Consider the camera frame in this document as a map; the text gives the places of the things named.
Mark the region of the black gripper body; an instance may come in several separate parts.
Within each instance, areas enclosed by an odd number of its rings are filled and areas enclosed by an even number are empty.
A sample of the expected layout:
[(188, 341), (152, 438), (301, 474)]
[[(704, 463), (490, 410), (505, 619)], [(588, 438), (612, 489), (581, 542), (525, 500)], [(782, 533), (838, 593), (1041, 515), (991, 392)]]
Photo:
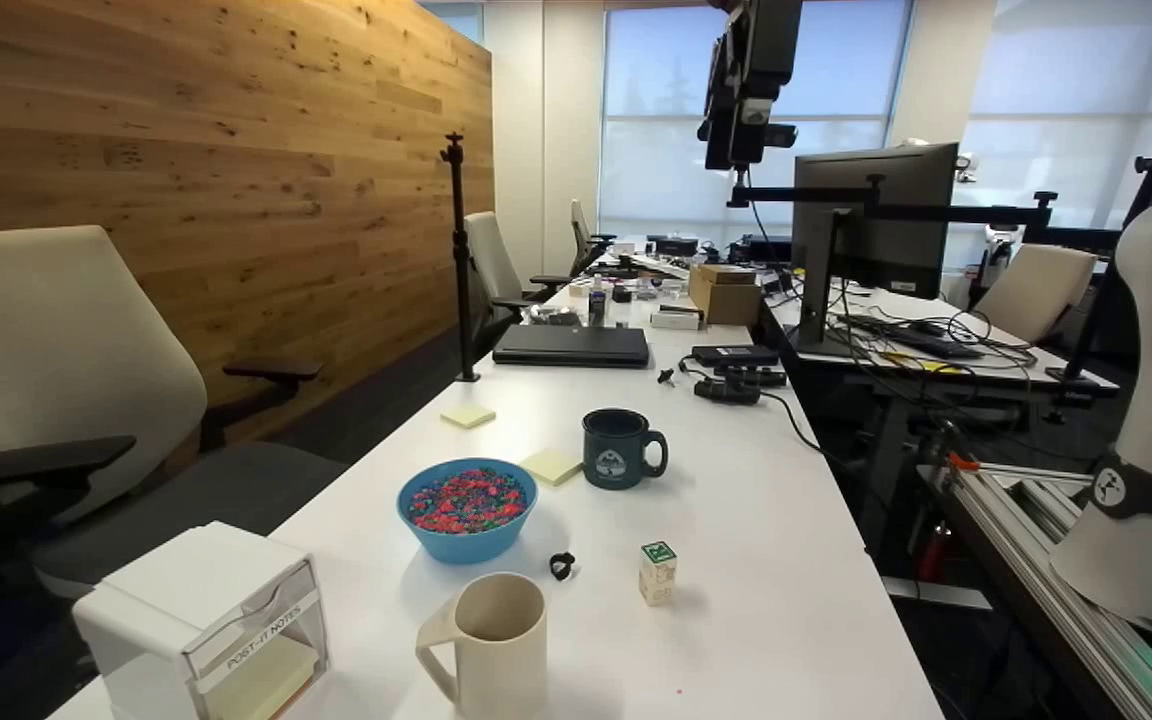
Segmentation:
[(715, 172), (742, 172), (768, 149), (792, 149), (794, 128), (772, 110), (794, 74), (799, 0), (709, 0), (727, 17), (713, 46), (697, 142)]

